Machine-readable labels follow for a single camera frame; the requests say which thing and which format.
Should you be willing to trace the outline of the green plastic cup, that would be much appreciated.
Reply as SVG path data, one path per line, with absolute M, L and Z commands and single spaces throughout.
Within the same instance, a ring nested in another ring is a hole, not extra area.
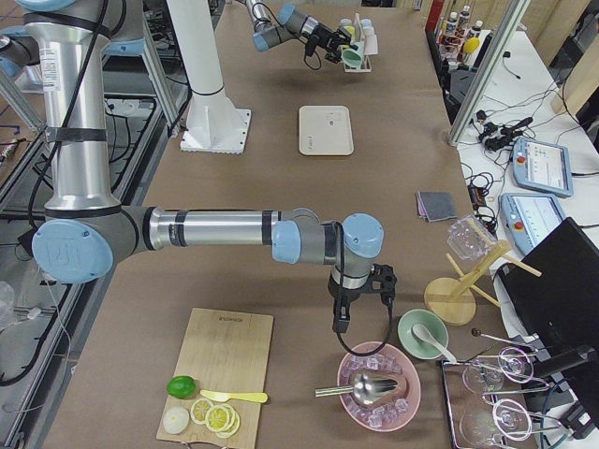
M 350 68 L 361 68 L 364 57 L 364 46 L 362 42 L 355 42 L 342 48 L 342 61 Z

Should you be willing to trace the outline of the cream rabbit tray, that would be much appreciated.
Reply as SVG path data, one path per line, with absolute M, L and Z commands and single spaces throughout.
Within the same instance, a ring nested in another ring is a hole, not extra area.
M 354 142 L 348 107 L 300 107 L 299 152 L 308 156 L 352 154 Z

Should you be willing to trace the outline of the pink plastic cup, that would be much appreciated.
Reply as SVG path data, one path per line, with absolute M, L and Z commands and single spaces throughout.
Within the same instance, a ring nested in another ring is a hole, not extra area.
M 367 35 L 363 38 L 364 55 L 372 56 L 378 54 L 378 38 L 376 34 Z

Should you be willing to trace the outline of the white ceramic spoon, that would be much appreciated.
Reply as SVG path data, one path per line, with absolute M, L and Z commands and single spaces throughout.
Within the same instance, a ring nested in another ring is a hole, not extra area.
M 443 344 L 441 344 L 424 325 L 414 324 L 412 326 L 412 333 L 419 340 L 433 346 L 448 362 L 452 364 L 458 363 L 457 358 Z

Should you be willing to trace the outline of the grey folded cloth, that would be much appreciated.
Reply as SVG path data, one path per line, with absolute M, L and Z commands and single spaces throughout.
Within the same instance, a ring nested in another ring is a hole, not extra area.
M 416 209 L 418 216 L 429 223 L 458 218 L 449 192 L 417 191 Z

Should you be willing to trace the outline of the clear glass mug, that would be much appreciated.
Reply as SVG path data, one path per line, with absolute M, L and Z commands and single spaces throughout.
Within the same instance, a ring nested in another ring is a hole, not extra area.
M 497 239 L 473 214 L 457 220 L 447 232 L 447 244 L 462 260 L 480 259 L 487 255 L 497 242 Z

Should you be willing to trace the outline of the metal ice scoop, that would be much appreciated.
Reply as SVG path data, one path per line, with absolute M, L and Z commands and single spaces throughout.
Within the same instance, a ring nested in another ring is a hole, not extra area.
M 372 407 L 395 392 L 402 383 L 381 371 L 359 369 L 349 378 L 348 384 L 317 388 L 316 398 L 350 395 L 359 406 Z

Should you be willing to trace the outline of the teach pendant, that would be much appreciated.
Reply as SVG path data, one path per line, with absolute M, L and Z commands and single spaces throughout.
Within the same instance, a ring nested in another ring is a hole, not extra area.
M 519 137 L 513 146 L 513 175 L 521 188 L 559 197 L 574 194 L 569 151 L 566 147 Z
M 558 198 L 552 194 L 502 194 L 500 206 L 507 233 L 523 255 L 566 218 Z

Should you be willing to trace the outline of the bamboo cutting board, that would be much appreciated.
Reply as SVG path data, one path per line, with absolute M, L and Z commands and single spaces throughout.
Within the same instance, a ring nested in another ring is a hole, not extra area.
M 273 317 L 266 314 L 194 308 L 191 311 L 174 374 L 194 378 L 201 389 L 219 392 L 262 392 L 270 353 Z M 254 448 L 261 405 L 232 400 L 241 417 L 239 430 L 220 439 L 191 422 L 178 435 L 159 427 L 161 441 L 212 443 L 220 447 Z

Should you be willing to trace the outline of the black monitor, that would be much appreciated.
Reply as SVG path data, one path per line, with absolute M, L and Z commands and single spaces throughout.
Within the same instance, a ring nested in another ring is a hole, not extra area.
M 549 352 L 534 373 L 562 373 L 597 424 L 598 249 L 568 217 L 523 262 L 542 275 L 513 267 L 502 269 L 500 278 L 525 329 Z

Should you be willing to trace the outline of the upper teach pendant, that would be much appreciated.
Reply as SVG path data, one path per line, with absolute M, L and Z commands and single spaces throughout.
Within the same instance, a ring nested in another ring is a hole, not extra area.
M 519 137 L 513 146 L 513 175 L 521 188 L 559 197 L 574 194 L 569 151 L 566 147 Z

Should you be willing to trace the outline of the lemon slices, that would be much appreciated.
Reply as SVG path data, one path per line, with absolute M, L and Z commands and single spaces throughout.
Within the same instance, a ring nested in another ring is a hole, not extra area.
M 228 404 L 216 404 L 207 398 L 196 400 L 190 407 L 190 418 L 221 439 L 235 435 L 240 426 L 238 412 Z

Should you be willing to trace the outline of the green lime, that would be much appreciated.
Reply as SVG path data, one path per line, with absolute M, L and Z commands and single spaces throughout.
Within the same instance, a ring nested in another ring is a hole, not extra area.
M 168 381 L 166 391 L 174 398 L 192 398 L 197 392 L 196 380 L 188 375 L 174 376 Z

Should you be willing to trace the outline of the white column mount base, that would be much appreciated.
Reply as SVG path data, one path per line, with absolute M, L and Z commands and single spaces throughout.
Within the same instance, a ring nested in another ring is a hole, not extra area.
M 168 11 L 192 91 L 181 149 L 243 153 L 251 111 L 236 108 L 226 94 L 209 3 L 172 0 Z

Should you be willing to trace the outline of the aluminium frame post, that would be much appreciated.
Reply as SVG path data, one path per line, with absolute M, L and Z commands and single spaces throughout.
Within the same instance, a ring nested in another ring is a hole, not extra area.
M 503 58 L 504 51 L 511 41 L 512 35 L 517 30 L 530 3 L 530 0 L 512 0 L 509 3 L 448 133 L 447 142 L 450 146 L 458 146 L 483 94 L 488 88 L 497 65 Z

